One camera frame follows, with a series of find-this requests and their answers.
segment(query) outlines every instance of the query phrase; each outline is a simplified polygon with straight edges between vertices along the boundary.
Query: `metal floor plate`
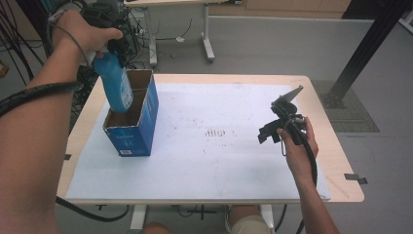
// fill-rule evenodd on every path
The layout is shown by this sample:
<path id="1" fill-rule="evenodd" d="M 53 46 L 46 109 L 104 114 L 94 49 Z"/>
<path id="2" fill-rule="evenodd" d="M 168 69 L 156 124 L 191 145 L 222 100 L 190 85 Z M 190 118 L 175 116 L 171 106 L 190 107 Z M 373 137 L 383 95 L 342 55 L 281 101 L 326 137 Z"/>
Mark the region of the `metal floor plate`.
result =
<path id="1" fill-rule="evenodd" d="M 335 81 L 312 81 L 317 94 L 326 94 Z M 324 108 L 336 133 L 380 133 L 373 119 L 368 114 L 356 93 L 349 89 L 343 98 L 344 109 Z"/>

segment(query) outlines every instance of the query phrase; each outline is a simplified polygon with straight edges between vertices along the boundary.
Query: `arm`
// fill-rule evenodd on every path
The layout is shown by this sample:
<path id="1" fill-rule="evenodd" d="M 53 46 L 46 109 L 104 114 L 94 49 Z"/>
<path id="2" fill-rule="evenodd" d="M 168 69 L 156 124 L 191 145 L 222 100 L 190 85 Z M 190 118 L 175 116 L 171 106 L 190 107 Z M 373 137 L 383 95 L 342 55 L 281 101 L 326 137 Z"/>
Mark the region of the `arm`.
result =
<path id="1" fill-rule="evenodd" d="M 307 141 L 313 153 L 317 155 L 319 148 L 315 140 L 313 127 L 308 118 L 305 121 L 307 125 Z M 286 161 L 300 194 L 301 212 L 307 233 L 339 233 L 314 186 L 310 161 L 304 146 L 295 145 L 287 132 L 282 132 L 280 129 L 277 132 L 282 135 L 282 139 L 285 142 Z"/>
<path id="2" fill-rule="evenodd" d="M 72 11 L 57 24 L 76 38 L 85 52 L 119 39 L 117 29 L 89 26 Z M 27 89 L 71 82 L 82 54 L 72 39 L 54 30 L 55 50 Z M 0 118 L 0 233 L 57 233 L 55 198 L 69 130 L 72 93 L 35 99 Z"/>

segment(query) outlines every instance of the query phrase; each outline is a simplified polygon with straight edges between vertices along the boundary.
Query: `gray floor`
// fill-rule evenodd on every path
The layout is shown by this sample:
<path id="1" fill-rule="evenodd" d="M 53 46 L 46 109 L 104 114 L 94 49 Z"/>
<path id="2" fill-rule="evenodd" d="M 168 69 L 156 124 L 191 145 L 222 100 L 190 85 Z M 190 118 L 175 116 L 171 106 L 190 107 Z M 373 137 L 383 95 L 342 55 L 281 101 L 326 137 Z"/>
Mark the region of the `gray floor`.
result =
<path id="1" fill-rule="evenodd" d="M 185 42 L 158 41 L 155 72 L 290 74 L 336 80 L 370 25 L 371 21 L 355 20 L 211 18 L 209 38 L 216 56 L 211 63 L 199 39 L 202 22 L 194 20 Z M 158 36 L 179 36 L 173 33 L 185 30 L 186 26 L 170 27 Z M 0 59 L 6 56 L 1 53 Z M 380 133 L 338 134 L 354 171 L 369 182 L 362 186 L 362 203 L 327 205 L 342 233 L 409 233 L 413 228 L 412 57 L 413 35 L 398 24 L 352 86 Z M 14 74 L 16 79 L 10 75 L 0 79 L 1 97 L 22 88 Z M 201 220 L 198 214 L 181 217 L 173 207 L 150 207 L 146 220 L 164 222 L 172 233 L 225 233 L 222 207 L 208 208 L 218 214 L 206 214 Z M 122 210 L 109 207 L 99 213 L 115 215 Z M 282 206 L 273 206 L 273 211 L 277 222 Z M 99 223 L 62 208 L 57 208 L 57 216 L 62 233 L 126 233 L 129 225 L 127 218 Z M 279 233 L 295 232 L 300 220 L 299 206 L 289 206 Z"/>

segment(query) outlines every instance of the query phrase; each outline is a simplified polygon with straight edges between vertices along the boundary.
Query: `black tape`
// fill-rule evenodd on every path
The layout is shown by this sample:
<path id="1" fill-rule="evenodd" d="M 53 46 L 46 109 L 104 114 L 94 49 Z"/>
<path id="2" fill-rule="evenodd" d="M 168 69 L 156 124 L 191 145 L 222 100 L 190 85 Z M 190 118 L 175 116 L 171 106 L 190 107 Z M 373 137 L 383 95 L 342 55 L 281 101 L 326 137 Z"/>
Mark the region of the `black tape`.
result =
<path id="1" fill-rule="evenodd" d="M 367 178 L 360 177 L 358 174 L 344 174 L 346 180 L 357 180 L 358 184 L 367 184 Z"/>

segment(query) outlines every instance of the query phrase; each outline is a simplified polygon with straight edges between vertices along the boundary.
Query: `forearm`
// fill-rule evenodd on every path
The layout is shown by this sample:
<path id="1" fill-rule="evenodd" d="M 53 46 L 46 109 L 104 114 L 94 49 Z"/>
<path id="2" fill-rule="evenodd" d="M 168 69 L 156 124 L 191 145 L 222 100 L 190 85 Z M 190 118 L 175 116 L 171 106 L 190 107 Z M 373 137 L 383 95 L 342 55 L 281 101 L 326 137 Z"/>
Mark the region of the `forearm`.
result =
<path id="1" fill-rule="evenodd" d="M 339 233 L 313 182 L 310 179 L 296 179 L 296 184 L 300 194 L 301 212 L 306 232 L 309 234 Z"/>
<path id="2" fill-rule="evenodd" d="M 79 62 L 78 49 L 69 43 L 60 44 L 27 89 L 75 81 Z M 9 222 L 17 221 L 13 217 L 23 220 L 25 215 L 44 218 L 42 215 L 50 216 L 46 213 L 55 209 L 72 95 L 67 92 L 38 98 L 0 118 L 0 219 L 3 221 L 6 218 Z"/>

